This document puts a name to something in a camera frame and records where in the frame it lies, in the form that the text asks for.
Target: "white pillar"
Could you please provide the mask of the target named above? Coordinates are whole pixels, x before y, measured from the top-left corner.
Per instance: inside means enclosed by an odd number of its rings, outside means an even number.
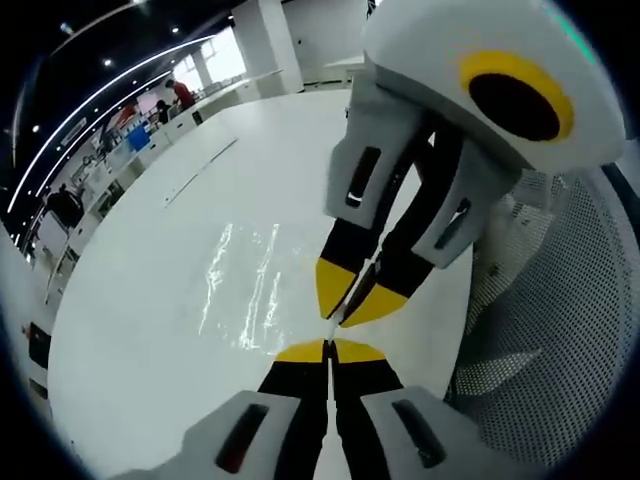
[[[196,66],[196,71],[198,72],[198,76],[200,77],[200,81],[202,82],[202,88],[206,89],[213,83],[213,80],[211,80],[211,75],[209,75],[207,64],[205,63],[204,57],[202,56],[202,50],[196,50],[191,55],[191,57],[193,58],[193,63]]]
[[[301,91],[304,87],[300,66],[280,0],[250,0],[231,13],[247,76],[282,70],[282,83],[287,93]]]

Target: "yellow circle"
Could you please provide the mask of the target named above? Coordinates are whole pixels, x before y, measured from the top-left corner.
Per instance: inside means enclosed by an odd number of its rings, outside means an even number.
[[[561,140],[571,133],[573,128],[571,100],[544,69],[530,60],[500,51],[476,52],[466,57],[460,64],[460,83],[467,93],[469,93],[471,80],[486,74],[508,75],[526,83],[542,95],[549,102],[560,122],[558,135],[553,140]]]

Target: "red shirt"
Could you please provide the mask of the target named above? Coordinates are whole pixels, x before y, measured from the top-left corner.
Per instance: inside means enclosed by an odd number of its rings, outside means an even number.
[[[180,100],[180,105],[182,105],[182,108],[189,108],[195,105],[196,99],[193,98],[193,93],[189,91],[184,83],[174,83],[173,92],[178,97],[178,100]]]

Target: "window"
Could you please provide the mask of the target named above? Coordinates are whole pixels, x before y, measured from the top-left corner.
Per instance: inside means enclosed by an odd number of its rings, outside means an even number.
[[[225,28],[204,42],[201,51],[214,83],[242,75],[247,71],[231,27]]]
[[[202,90],[202,80],[200,80],[200,75],[198,75],[191,55],[187,55],[176,64],[173,69],[173,77],[178,82],[184,83],[192,92]]]

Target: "black circular hole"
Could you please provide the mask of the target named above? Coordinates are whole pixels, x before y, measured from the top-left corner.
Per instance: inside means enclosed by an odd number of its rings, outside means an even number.
[[[507,132],[534,142],[553,140],[560,120],[551,104],[535,88],[499,73],[478,75],[469,94],[492,122]]]

